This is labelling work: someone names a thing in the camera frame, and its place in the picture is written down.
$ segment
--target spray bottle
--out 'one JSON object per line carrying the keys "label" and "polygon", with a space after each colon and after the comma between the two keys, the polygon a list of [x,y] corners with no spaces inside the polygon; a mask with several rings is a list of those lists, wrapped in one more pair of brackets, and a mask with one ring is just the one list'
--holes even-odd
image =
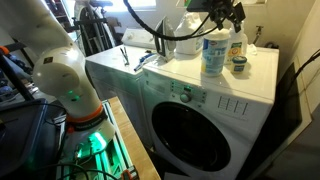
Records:
{"label": "spray bottle", "polygon": [[244,34],[243,21],[241,23],[241,30],[236,33],[234,25],[232,24],[230,30],[230,39],[227,49],[227,57],[224,64],[231,64],[232,58],[236,56],[246,56],[248,37]]}

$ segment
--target bottle cap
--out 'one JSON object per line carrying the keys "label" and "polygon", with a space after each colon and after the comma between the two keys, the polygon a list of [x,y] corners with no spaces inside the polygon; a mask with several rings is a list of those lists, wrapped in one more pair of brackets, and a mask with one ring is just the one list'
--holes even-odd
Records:
{"label": "bottle cap", "polygon": [[247,58],[244,56],[235,56],[232,58],[232,62],[236,64],[243,64],[247,62]]}

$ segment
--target round washer door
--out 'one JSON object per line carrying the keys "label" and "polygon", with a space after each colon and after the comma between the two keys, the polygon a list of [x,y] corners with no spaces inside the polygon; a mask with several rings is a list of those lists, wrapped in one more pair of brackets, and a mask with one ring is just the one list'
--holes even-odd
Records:
{"label": "round washer door", "polygon": [[219,171],[230,161],[230,147],[219,129],[187,106],[158,104],[152,113],[152,125],[172,154],[197,169]]}

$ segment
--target dryer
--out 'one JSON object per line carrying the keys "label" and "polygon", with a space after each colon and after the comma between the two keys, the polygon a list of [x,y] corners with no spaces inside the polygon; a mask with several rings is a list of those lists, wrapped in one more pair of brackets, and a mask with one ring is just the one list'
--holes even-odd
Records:
{"label": "dryer", "polygon": [[86,68],[101,100],[118,96],[139,138],[146,147],[152,146],[142,105],[142,69],[134,71],[145,48],[126,46],[129,65],[125,65],[120,45],[92,56],[86,57]]}
{"label": "dryer", "polygon": [[241,74],[201,70],[201,53],[144,66],[143,104],[156,152],[192,179],[235,179],[275,99],[279,51],[258,48]]}

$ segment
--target white bottle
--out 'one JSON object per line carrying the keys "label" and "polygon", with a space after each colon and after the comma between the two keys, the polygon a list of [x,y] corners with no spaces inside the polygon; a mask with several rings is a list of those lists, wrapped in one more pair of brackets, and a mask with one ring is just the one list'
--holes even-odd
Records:
{"label": "white bottle", "polygon": [[229,38],[227,29],[214,30],[204,36],[201,58],[201,73],[203,75],[218,76],[221,74]]}
{"label": "white bottle", "polygon": [[[175,36],[186,36],[198,29],[202,21],[200,19],[199,13],[185,12],[179,26],[174,32]],[[195,34],[201,34],[204,32],[204,26],[199,29]],[[176,42],[176,52],[181,54],[197,54],[201,51],[203,45],[203,36],[197,38],[191,38],[184,41]]]}
{"label": "white bottle", "polygon": [[224,64],[231,64],[233,57],[246,56],[247,53],[248,37],[244,34],[243,22],[241,23],[241,30],[239,32],[236,33],[234,31],[232,24],[229,33],[230,39]]}

